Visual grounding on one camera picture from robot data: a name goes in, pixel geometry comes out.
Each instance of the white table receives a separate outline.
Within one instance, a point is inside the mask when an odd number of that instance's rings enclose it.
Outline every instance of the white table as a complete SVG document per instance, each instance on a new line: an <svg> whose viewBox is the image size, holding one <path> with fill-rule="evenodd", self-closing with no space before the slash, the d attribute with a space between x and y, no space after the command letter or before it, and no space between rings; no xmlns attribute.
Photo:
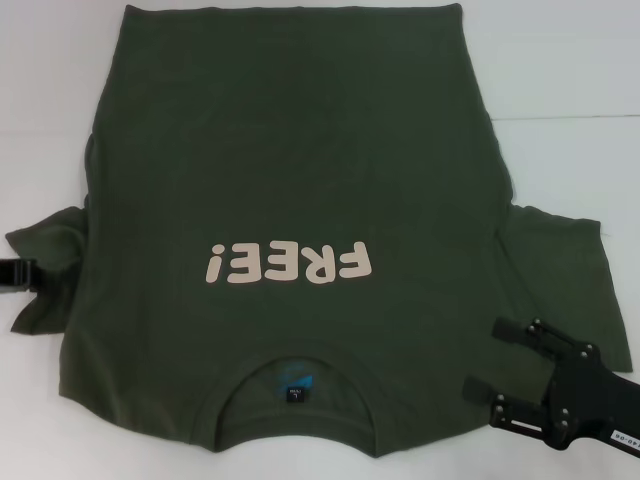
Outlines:
<svg viewBox="0 0 640 480"><path fill-rule="evenodd" d="M135 5L156 10L349 3L141 0ZM356 3L400 6L391 0ZM439 3L405 0L401 5ZM640 2L460 3L516 202L602 221L640 368ZM1 233L81 204L83 149L124 5L121 0L0 2ZM11 256L2 239L0 257ZM3 479L640 478L640 460L601 443L579 440L559 453L489 427L378 460L307 437L257 440L212 454L132 433L57 396L60 335L9 332L29 295L0 296ZM640 382L639 374L629 378Z"/></svg>

